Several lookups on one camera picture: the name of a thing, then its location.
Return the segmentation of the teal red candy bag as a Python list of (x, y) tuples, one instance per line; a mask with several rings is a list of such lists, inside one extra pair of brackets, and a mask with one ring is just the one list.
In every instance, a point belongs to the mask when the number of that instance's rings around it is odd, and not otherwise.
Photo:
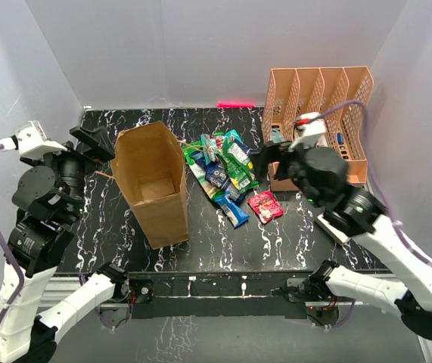
[(212, 135), (201, 134), (200, 142), (202, 146), (202, 151), (205, 159), (205, 163), (218, 162), (219, 152), (222, 150), (223, 142), (228, 139), (230, 141), (238, 140), (241, 141), (240, 135), (233, 129), (226, 133), (215, 132)]

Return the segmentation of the dark blue snack bag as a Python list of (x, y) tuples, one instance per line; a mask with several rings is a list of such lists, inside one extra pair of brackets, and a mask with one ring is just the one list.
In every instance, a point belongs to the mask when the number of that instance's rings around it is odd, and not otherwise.
[(209, 162), (206, 163), (204, 153), (202, 151), (196, 151), (194, 152), (191, 157), (194, 159), (197, 165), (201, 167), (205, 173), (205, 179), (209, 179), (210, 176), (213, 174), (214, 168), (217, 165), (217, 163)]

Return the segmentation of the green Chuba cassava chips bag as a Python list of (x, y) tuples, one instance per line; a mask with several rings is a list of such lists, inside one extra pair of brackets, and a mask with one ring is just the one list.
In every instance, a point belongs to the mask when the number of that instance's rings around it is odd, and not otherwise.
[(180, 141), (180, 143), (182, 144), (182, 151), (185, 156), (185, 160), (194, 177), (197, 179), (199, 185), (204, 190), (205, 194), (211, 200), (214, 200), (219, 195), (229, 192), (229, 180), (222, 184), (222, 188), (218, 188), (217, 186), (213, 185), (210, 181), (205, 179), (205, 173), (203, 169), (199, 167), (199, 165), (197, 165), (194, 159), (191, 157), (194, 152), (202, 151), (200, 139), (191, 143), (184, 143), (183, 141)]

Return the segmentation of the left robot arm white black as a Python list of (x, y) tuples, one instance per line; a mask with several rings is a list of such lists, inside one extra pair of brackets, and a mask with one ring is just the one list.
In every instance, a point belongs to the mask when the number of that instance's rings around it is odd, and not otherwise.
[(71, 228), (82, 216), (85, 177), (115, 157), (104, 127), (70, 130), (72, 140), (48, 138), (36, 121), (0, 140), (0, 151), (15, 150), (28, 170), (11, 201), (16, 224), (0, 231), (5, 256), (0, 289), (0, 362), (47, 362), (66, 333), (90, 312), (129, 295), (129, 275), (112, 263), (102, 265), (55, 306), (39, 306), (48, 282), (73, 240)]

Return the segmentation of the small red snack packet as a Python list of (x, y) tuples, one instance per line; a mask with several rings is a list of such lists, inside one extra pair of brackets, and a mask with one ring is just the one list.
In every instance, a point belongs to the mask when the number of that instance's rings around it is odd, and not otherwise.
[(284, 210), (271, 191), (263, 191), (248, 199), (250, 208), (262, 224), (284, 215)]

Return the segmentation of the green white snack bag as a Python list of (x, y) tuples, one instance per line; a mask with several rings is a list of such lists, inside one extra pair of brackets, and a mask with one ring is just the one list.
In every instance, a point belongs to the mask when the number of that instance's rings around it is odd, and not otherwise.
[(235, 139), (225, 138), (219, 155), (231, 183), (239, 193), (246, 193), (258, 186), (253, 163)]

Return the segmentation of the small blue snack packet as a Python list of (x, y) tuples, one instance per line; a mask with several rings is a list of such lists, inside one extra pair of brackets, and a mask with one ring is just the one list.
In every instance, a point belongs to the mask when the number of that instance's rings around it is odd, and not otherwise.
[(219, 195), (214, 200), (228, 217), (234, 228), (240, 227), (249, 220), (249, 215), (236, 205), (230, 198), (229, 192)]

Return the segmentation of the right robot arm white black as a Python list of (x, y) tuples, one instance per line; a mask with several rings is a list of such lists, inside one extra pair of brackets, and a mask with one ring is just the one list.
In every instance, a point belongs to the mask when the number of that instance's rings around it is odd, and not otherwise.
[(301, 285), (287, 285), (282, 293), (358, 300), (395, 315), (413, 333), (432, 340), (432, 261), (398, 230), (379, 199), (347, 181), (346, 160), (331, 147), (291, 147), (288, 142), (269, 142), (250, 160), (257, 178), (270, 163), (278, 163), (277, 175), (290, 179), (310, 203), (322, 208), (329, 225), (396, 276), (395, 281), (374, 278), (325, 260)]

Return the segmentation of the brown paper bag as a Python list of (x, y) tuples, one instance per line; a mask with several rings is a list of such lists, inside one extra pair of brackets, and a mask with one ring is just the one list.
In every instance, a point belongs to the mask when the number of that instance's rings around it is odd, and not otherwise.
[(110, 170), (152, 249), (189, 239), (185, 156), (164, 123), (121, 131)]

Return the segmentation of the blue white snack bag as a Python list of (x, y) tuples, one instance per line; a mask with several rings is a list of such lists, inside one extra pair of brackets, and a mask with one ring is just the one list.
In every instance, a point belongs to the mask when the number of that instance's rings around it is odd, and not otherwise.
[(236, 204), (240, 204), (242, 202), (242, 200), (245, 198), (246, 193), (239, 193), (238, 190), (235, 188), (235, 186), (231, 183), (225, 166), (222, 163), (222, 158), (219, 155), (219, 161), (217, 162), (217, 165), (214, 168), (213, 174), (210, 176), (209, 179), (207, 179), (208, 181), (210, 181), (213, 185), (217, 186), (218, 188), (222, 188), (222, 184), (225, 183), (227, 180), (229, 180), (229, 193), (230, 193), (230, 198), (236, 203)]

